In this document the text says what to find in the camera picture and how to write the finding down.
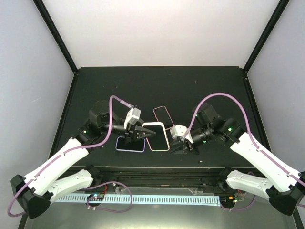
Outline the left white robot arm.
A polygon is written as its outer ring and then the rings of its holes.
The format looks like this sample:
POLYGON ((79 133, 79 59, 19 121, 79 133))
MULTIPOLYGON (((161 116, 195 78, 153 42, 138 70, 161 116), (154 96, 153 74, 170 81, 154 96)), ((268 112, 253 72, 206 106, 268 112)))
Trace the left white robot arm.
POLYGON ((21 215, 34 219, 65 195, 78 190, 98 190, 102 186, 102 175, 94 166, 86 166, 65 178, 61 176, 91 151, 104 145, 112 131, 122 133, 126 144, 154 137, 154 131, 143 127, 140 114, 138 108, 114 95, 108 101, 97 101, 85 124, 57 153, 32 172, 11 179, 14 197, 8 206, 8 215, 18 216, 11 212, 15 201, 23 208, 21 215))

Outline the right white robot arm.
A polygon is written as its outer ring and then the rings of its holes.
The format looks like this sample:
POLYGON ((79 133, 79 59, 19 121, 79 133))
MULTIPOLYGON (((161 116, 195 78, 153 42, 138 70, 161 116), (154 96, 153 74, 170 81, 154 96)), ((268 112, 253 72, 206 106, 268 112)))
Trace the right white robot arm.
POLYGON ((222 193, 242 190, 262 197, 279 212, 291 216, 305 196, 305 174, 285 164, 243 130, 234 119, 223 119, 211 104, 204 103, 195 115, 200 128, 188 131, 186 126, 170 129, 173 144, 184 152, 197 152, 198 147, 215 141, 239 154, 264 177, 245 174, 226 167, 216 181, 222 193))

